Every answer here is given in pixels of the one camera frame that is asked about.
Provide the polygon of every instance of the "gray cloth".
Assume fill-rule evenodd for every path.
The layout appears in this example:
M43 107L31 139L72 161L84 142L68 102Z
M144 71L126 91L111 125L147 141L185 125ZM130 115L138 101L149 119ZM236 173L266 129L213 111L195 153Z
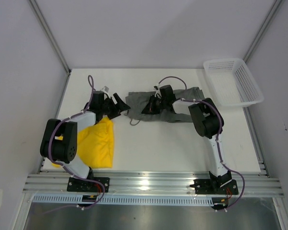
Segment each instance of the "gray cloth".
M128 111L127 116L131 119L141 121L192 122L190 115L175 114L165 109L156 115L142 114L143 109L148 104L150 96L154 94L155 92L129 92L126 97L126 104L129 105L131 109ZM198 87L192 87L187 90L174 90L174 94L177 99L204 99L203 91Z

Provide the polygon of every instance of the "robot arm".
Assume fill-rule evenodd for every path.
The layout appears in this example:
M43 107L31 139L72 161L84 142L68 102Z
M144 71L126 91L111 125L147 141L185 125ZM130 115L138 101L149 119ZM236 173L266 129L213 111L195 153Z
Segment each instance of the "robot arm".
M117 93L113 94L117 103L114 103L112 97L102 91L94 91L93 99L90 102L88 110L66 122L64 122L55 134L56 137L63 139L54 139L51 147L51 156L54 161L63 165L63 167L80 178L93 179L93 171L85 165L82 160L76 155L77 152L77 134L87 127L98 123L103 115L107 115L109 119L120 116L121 112L130 109ZM60 120L50 119L47 122L45 133L43 136L40 153L43 157L49 158L48 146L50 137L58 125Z
M50 136L60 122L58 119L50 119L47 122L44 137L42 140L40 153L43 157L48 158L48 145ZM55 139L52 143L52 158L54 161L57 161L63 166L81 178L88 178L88 175L93 176L90 173L91 169L85 165L82 160L76 155L77 152L77 134L83 129L93 126L96 122L96 115L93 112L86 112L82 115L79 115L75 118L70 119L69 121L63 123L56 133L56 137L63 136L63 139Z
M218 112L215 104L210 98L206 98L203 101L212 105ZM196 132L201 137L205 137L205 141L208 142L208 146L210 147L208 155L210 161L210 180L195 180L194 185L192 185L192 187L195 187L195 192L197 194L223 194L228 186L230 186L231 189L232 187L237 188L236 181L232 180L231 172L224 167L224 164L226 164L226 162L221 142L222 134L218 136L220 155L223 159L223 162L221 162L220 160L219 151L216 144L216 136L219 131L220 121L215 111L213 111L209 106L204 103L196 104L192 102L184 102L182 100L175 101L173 103L173 109L175 113L182 113L191 116Z

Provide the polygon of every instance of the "wire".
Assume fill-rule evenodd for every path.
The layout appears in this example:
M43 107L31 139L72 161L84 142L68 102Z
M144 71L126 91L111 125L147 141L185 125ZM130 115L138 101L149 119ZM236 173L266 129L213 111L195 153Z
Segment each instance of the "wire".
M203 103L203 104L207 105L208 107L210 107L210 108L215 112L215 114L216 114L216 116L217 116L217 118L218 118L218 120L219 120L219 130L218 130L218 132L217 132L217 134L216 134L216 146L217 146L217 151L218 151L218 154L219 154L219 158L220 158L221 164L222 164L223 167L226 168L228 171L233 172L233 173L235 173L235 174L238 174L238 175L241 177L242 182L243 182L242 190L241 190L241 193L240 193L238 199L235 200L235 202L232 203L232 204L231 204L230 206L228 206L227 208L232 207L232 206L234 206L234 205L238 202L238 200L241 199L241 197L242 197L243 194L244 194L244 190L245 190L245 179L244 179L243 175L242 175L240 172L230 169L229 167L227 167L227 166L223 163L223 158L222 158L221 148L220 148L220 143L219 143L219 135L221 134L221 131L222 131L222 119L221 119L221 115L220 115L220 113L219 113L211 104L209 104L208 102L199 101L199 100L196 100L196 99L194 99L194 100L181 99L181 100L182 100L182 101L185 101L185 102Z
M133 119L131 118L129 124L130 124L131 126L136 126L137 124L140 123L141 120L139 120L139 121L138 121L137 123L135 123L135 124L133 124L132 121L133 121Z
M163 82L165 79L168 79L168 78L175 78L175 79L180 80L180 81L184 84L185 89L187 89L187 84L185 83L185 81L184 81L183 79L181 79L181 78L179 78L179 77L175 77L175 76L165 77L165 78L163 78L161 81L159 81L158 84L160 84L161 82Z
M88 76L87 76L87 80L88 80L89 85L90 85L91 88L92 88L92 91L91 91L90 100L89 100L88 103L86 104L86 107L85 107L80 113L74 114L74 115L72 115L71 117L67 117L67 118L61 120L61 121L58 123L58 125L54 128L54 130L53 130L53 132L52 132L52 134L51 134L50 140L49 140L49 145L48 145L48 157L49 157L49 160L50 160L52 163L58 164L58 165L62 166L63 169L64 169L67 173L69 173L71 176L73 176L73 177L76 178L76 179L79 179L79 180L82 180L82 181L86 181L86 182L92 182L92 183L95 183L95 184L98 184L98 185L101 186L101 188L102 188L102 195L101 195L101 197L100 197L98 200L96 200L94 203L92 203L91 205L89 205L89 206L87 206L87 207L81 207L82 210L84 210L84 209L89 209L89 208L91 208L91 207L94 207L94 206L103 198L103 196L105 195L105 192L106 192L106 189L105 189L104 185L103 185L101 182L99 182L99 181L89 180L89 179L81 178L81 177L79 177L79 176L77 176L77 175L74 175L74 174L73 174L68 168L66 168L62 163L56 162L56 161L53 160L51 150L52 150L52 142L53 142L53 139L54 139L55 134L57 133L59 127L60 127L64 122L66 122L66 121L68 121L68 120L70 120L70 119L73 119L73 118L75 118L75 117L77 117L77 116L80 116L80 115L84 114L84 113L88 110L88 108L89 108L89 106L90 106L90 103L91 103L91 101L92 101L92 99L93 99L93 94L94 94L94 90L95 90L95 89L94 89L94 79L93 79L93 77L92 77L91 75L88 75ZM61 209L61 208L65 208L65 207L74 207L74 205L62 206L62 207L59 207L59 208L56 208L56 209L53 209L53 210L44 212L44 214L50 213L50 212L53 212L53 211L56 211L56 210L59 210L59 209Z
M98 195L99 196L101 194L101 187L99 186L99 184L95 184L95 187L97 187L97 190L98 190Z
M227 188L227 189L226 189L226 193L227 193L227 191L228 191L228 193L230 194L230 197L229 197L228 199L231 199L231 197L232 197L231 190L230 190L229 188Z

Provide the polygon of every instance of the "metal frame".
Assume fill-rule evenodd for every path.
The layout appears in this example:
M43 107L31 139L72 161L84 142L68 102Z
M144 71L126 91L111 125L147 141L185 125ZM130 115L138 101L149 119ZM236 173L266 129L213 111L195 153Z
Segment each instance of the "metal frame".
M36 18L41 25L47 39L49 40L54 52L58 56L62 66L69 74L69 69L66 60L52 35L52 32L47 25L47 22L36 2L36 0L28 0ZM254 38L250 48L248 49L244 61L247 63L252 57L253 53L257 49L260 41L265 35L267 29L275 18L284 0L275 0L269 13L267 14L264 22L262 23L256 37ZM59 113L60 105L65 94L65 90L68 84L69 75L65 82L64 91L62 93L61 101L57 109L56 116ZM261 173L245 175L246 189L244 197L273 197L277 215L281 223L282 229L288 229L288 213L284 202L284 194L281 188L280 181L275 178L270 178L266 166L264 164L264 156L262 147L260 145L258 135L256 133L251 112L248 108L244 109L246 120L249 126L250 134L253 140L255 151L261 167ZM117 200L111 200L111 203L127 204L125 199L129 197L140 197L143 200L144 197L149 199L170 199L172 202L178 200L195 199L194 189L189 187L193 183L194 179L208 178L207 173L176 173L176 172L113 172L113 171L96 171L96 176L110 177L110 190L106 198L120 198L120 202ZM15 222L14 229L23 229L25 220L28 215L28 211L32 200L39 202L37 197L44 197L45 199L54 199L56 197L80 197L81 193L69 193L66 191L69 175L65 172L59 171L43 171L40 170L37 174L31 174L28 176L24 186L24 199L20 208L18 218ZM241 186L241 179L233 175L233 178L237 180L238 186ZM218 197L217 195L198 195L198 199L210 199L211 197Z
M36 0L28 0L28 3L34 13L34 15L36 16L37 18L37 21L39 22L41 28L43 29L45 35L46 35L46 38L48 39L51 47L53 48L55 54L58 56L63 68L65 69L65 71L67 73L70 73L70 69L67 65L67 62L60 50L60 47L58 46L58 43L56 42L56 40L54 39L54 36L52 35L52 32L46 22L46 19L45 17L43 16L43 13L42 11L40 10Z
M58 195L58 194L38 194L34 196L32 202L36 203L59 203L59 204L91 204L82 201L82 195ZM182 197L176 196L130 196L130 195L104 195L100 200L103 205L163 205L163 206L213 206L211 197Z

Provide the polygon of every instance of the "yellow cloth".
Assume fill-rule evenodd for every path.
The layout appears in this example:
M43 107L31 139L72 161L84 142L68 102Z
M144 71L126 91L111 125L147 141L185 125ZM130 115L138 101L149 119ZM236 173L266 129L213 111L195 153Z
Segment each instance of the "yellow cloth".
M112 168L114 153L113 122L104 117L78 133L77 154L91 168Z

